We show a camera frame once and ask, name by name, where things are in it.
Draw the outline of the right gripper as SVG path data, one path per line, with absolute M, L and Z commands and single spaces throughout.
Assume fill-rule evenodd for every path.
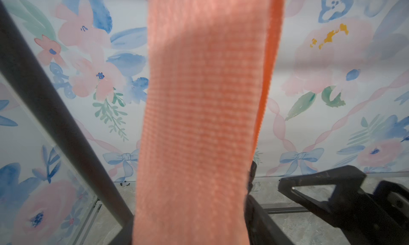
M 372 194 L 359 191 L 366 174 L 354 166 L 283 177 L 278 191 L 341 229 L 351 245 L 407 245 L 409 190 L 381 181 Z

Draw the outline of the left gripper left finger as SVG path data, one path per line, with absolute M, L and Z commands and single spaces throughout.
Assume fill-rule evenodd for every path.
M 121 229 L 108 245 L 131 245 L 133 240 L 134 216 L 126 222 L 120 223 Z

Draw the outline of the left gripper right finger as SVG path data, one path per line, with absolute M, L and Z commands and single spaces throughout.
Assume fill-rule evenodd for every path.
M 250 245 L 294 245 L 251 195 L 247 195 L 244 216 Z

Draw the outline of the pink bag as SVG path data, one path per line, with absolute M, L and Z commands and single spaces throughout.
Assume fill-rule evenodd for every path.
M 149 0 L 135 245 L 247 245 L 285 0 Z

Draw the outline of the black clothes rack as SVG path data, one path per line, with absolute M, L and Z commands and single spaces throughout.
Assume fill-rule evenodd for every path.
M 1 72 L 120 223 L 134 216 L 1 3 Z

